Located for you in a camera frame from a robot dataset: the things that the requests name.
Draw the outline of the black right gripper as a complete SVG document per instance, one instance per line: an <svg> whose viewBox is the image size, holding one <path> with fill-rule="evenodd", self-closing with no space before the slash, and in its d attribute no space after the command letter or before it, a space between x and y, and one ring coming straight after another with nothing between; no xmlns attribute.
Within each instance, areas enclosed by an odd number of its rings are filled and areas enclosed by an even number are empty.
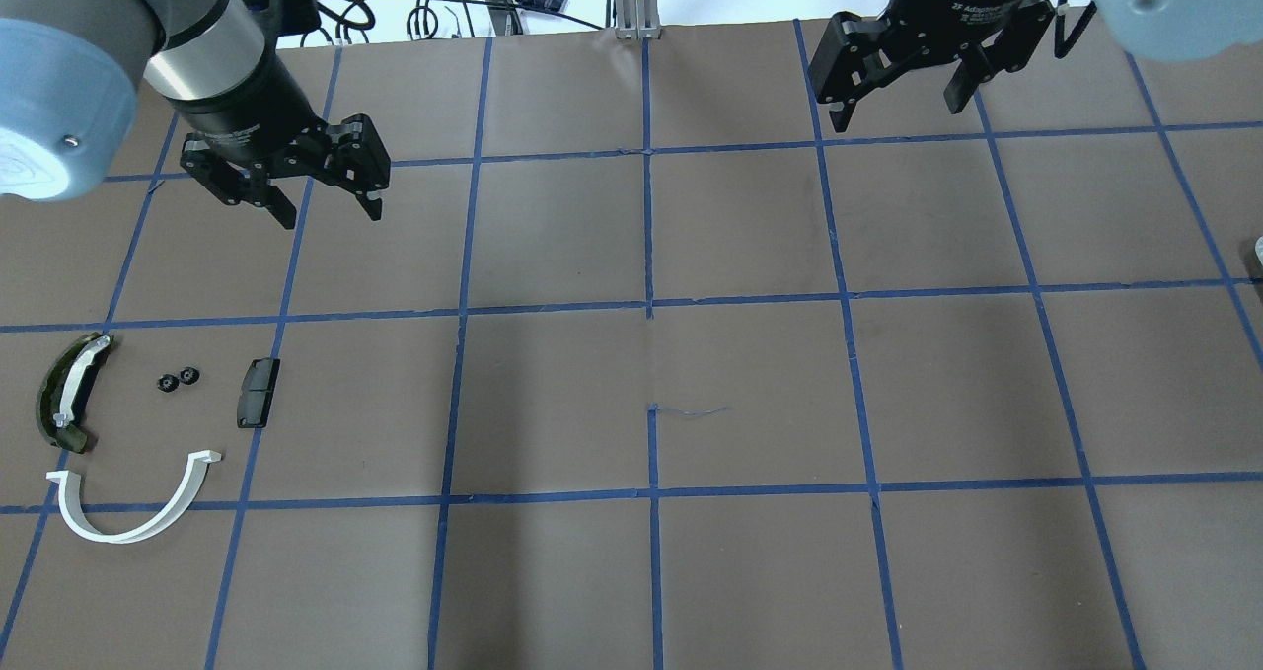
<svg viewBox="0 0 1263 670"><path fill-rule="evenodd" d="M943 102L959 115L999 72L1027 66L1052 19L1050 0L889 0L879 15L839 11L810 59L812 94L842 134L866 95L908 72L954 66Z"/></svg>

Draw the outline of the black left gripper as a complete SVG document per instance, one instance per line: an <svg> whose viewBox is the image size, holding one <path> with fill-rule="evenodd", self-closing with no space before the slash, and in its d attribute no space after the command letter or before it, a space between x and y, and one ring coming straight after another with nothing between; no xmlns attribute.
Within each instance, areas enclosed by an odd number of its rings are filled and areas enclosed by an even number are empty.
<svg viewBox="0 0 1263 670"><path fill-rule="evenodd" d="M181 167L222 205L264 209L294 230L297 209L274 182L314 180L352 193L371 221L381 220L392 154L373 118L320 118L277 53L227 94L171 102L189 126Z"/></svg>

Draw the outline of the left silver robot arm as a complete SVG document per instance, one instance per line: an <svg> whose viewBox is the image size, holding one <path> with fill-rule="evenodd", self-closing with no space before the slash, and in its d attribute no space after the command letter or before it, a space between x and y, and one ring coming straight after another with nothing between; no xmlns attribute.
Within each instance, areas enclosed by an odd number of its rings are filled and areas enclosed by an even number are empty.
<svg viewBox="0 0 1263 670"><path fill-rule="evenodd" d="M147 83L189 126L182 168L221 204L292 229L275 182L314 180L379 220L392 157L371 118L325 121L278 54L326 13L325 0L1 0L3 193L59 201L102 185Z"/></svg>

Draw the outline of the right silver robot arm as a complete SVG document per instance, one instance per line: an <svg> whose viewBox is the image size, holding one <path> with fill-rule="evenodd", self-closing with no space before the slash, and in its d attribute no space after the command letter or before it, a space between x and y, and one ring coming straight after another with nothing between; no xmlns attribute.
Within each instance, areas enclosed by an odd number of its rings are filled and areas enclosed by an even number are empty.
<svg viewBox="0 0 1263 670"><path fill-rule="evenodd" d="M1260 40L1260 0L889 0L880 15L830 18L810 86L844 133L866 95L913 71L952 66L943 102L962 113L999 72L1023 70L1047 33L1063 58L1095 18L1146 59L1205 59Z"/></svg>

